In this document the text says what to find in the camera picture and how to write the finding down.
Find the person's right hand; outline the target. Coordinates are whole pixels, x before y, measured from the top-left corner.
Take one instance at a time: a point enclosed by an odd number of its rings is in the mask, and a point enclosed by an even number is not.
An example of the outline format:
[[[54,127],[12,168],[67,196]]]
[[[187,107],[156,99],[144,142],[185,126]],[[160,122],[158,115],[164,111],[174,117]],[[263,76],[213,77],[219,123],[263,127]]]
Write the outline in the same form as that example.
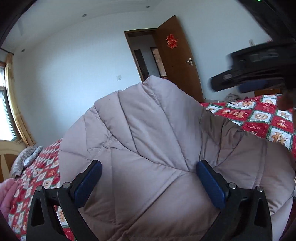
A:
[[[295,103],[295,89],[286,91],[278,100],[277,107],[280,110],[289,110],[292,108],[296,108]]]

